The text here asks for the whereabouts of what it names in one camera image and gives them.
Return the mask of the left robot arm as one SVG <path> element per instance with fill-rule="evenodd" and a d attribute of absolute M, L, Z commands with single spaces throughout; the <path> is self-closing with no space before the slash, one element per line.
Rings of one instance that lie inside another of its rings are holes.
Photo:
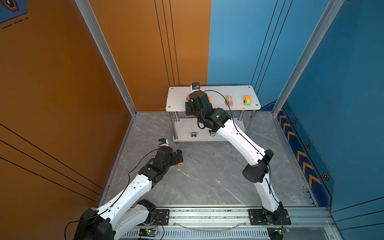
<path fill-rule="evenodd" d="M 76 221 L 75 240 L 118 240 L 134 227 L 155 221 L 156 206 L 142 196 L 159 183 L 172 166 L 183 163 L 181 150 L 161 145 L 156 155 L 114 198 L 97 209 L 87 209 Z"/>

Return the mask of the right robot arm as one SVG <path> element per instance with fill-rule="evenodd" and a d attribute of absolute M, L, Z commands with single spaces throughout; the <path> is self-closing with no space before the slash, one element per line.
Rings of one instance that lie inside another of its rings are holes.
<path fill-rule="evenodd" d="M 286 219 L 283 203 L 277 197 L 269 174 L 269 163 L 274 156 L 272 150 L 265 150 L 248 137 L 235 123 L 232 114 L 222 108 L 214 108 L 208 95 L 194 91 L 187 97 L 186 115 L 198 119 L 200 129 L 209 129 L 226 139 L 246 159 L 243 176 L 256 187 L 262 201 L 263 221 L 269 225 L 280 225 Z"/>

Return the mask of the orange green toy car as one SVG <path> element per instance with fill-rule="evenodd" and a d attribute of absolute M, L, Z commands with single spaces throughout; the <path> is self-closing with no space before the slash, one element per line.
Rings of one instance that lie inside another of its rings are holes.
<path fill-rule="evenodd" d="M 251 106 L 252 105 L 251 96 L 245 96 L 244 104 L 245 104 L 245 106 Z"/>

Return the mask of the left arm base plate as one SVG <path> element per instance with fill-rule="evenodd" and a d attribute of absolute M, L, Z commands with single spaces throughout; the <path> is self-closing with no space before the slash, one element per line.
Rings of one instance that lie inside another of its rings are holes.
<path fill-rule="evenodd" d="M 160 224 L 162 226 L 167 226 L 170 219 L 170 210 L 169 209 L 156 209 L 150 211 L 146 221 L 143 225 L 156 225 Z"/>

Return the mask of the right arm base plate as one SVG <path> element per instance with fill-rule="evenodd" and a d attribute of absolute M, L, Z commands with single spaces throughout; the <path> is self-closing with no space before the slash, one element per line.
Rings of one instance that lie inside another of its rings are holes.
<path fill-rule="evenodd" d="M 285 209 L 277 209 L 270 212 L 265 209 L 249 209 L 249 220 L 252 226 L 256 225 L 285 225 L 292 224 L 288 211 Z"/>

